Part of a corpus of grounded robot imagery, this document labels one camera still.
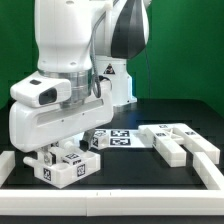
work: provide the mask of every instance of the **black table surface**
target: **black table surface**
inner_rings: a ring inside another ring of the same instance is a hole
[[[9,139],[10,103],[0,110],[0,150],[15,150],[16,167],[2,189],[56,189],[33,176],[33,169],[23,164],[24,154]],[[138,100],[137,108],[115,114],[111,123],[100,128],[137,129],[139,125],[185,123],[221,150],[217,167],[224,173],[224,119],[207,104],[198,100]],[[187,166],[170,168],[155,149],[108,148],[101,154],[101,170],[68,187],[72,189],[206,189],[192,168],[188,153]],[[0,222],[24,223],[223,223],[221,216],[139,216],[139,217],[7,217]]]

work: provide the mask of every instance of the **black marking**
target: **black marking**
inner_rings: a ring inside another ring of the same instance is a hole
[[[33,85],[37,86],[37,85],[40,85],[41,82],[36,80],[36,79],[33,79],[33,80],[30,81],[30,84],[33,84]]]
[[[154,136],[153,138],[153,145],[156,147],[157,141],[156,141],[156,137]]]
[[[106,130],[98,130],[94,134],[95,137],[101,137],[101,136],[104,136],[104,135],[106,135]]]
[[[166,136],[164,133],[156,133],[156,135],[157,135],[158,137],[164,137],[164,136]]]
[[[122,131],[122,130],[111,131],[111,136],[112,137],[130,137],[130,132]]]
[[[76,160],[73,162],[73,165],[77,164],[77,163],[81,163],[81,159],[80,160]]]
[[[93,145],[98,147],[98,145],[99,145],[98,138],[93,137]]]
[[[193,132],[193,131],[187,131],[187,132],[185,132],[187,135],[196,135],[196,133],[195,132]]]
[[[44,179],[51,181],[51,171],[44,168]]]
[[[159,125],[160,128],[168,128],[167,125]]]
[[[105,75],[115,75],[115,71],[113,69],[113,66],[111,64],[109,64],[103,74],[105,74]]]
[[[130,146],[131,140],[129,138],[111,138],[111,146]]]
[[[73,160],[73,159],[78,158],[79,156],[77,154],[75,154],[75,153],[72,153],[72,154],[69,154],[69,155],[67,155],[65,157],[68,158],[68,159]]]
[[[77,167],[77,177],[81,177],[81,176],[85,175],[85,173],[86,173],[86,166],[85,166],[85,164]]]

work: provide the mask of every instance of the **rectangular white block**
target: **rectangular white block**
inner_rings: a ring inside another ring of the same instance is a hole
[[[4,151],[0,155],[0,187],[15,167],[15,152]]]
[[[224,190],[224,177],[203,152],[194,153],[193,167],[208,190]]]
[[[100,170],[100,155],[87,151],[80,155],[81,162],[71,165],[67,162],[47,166],[43,161],[30,157],[24,163],[34,168],[34,176],[58,188],[66,187]]]
[[[224,214],[224,193],[208,190],[114,190],[87,198],[87,216]]]
[[[144,130],[149,141],[170,167],[186,166],[186,152],[159,127]]]
[[[219,164],[220,150],[185,124],[177,124],[174,133],[185,139],[184,146],[191,152],[204,152],[214,164]]]
[[[0,215],[86,216],[87,191],[1,190]]]

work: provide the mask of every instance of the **green background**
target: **green background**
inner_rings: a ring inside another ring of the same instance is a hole
[[[0,1],[0,108],[36,70],[34,0]],[[139,98],[199,99],[224,116],[224,0],[153,0],[150,38],[129,61]]]

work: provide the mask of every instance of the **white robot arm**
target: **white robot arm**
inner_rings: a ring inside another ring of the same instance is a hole
[[[148,39],[150,2],[36,0],[39,70],[11,88],[17,102],[10,112],[10,138],[16,148],[29,152],[111,121],[110,82],[98,84],[102,95],[91,91],[94,57],[137,55]]]

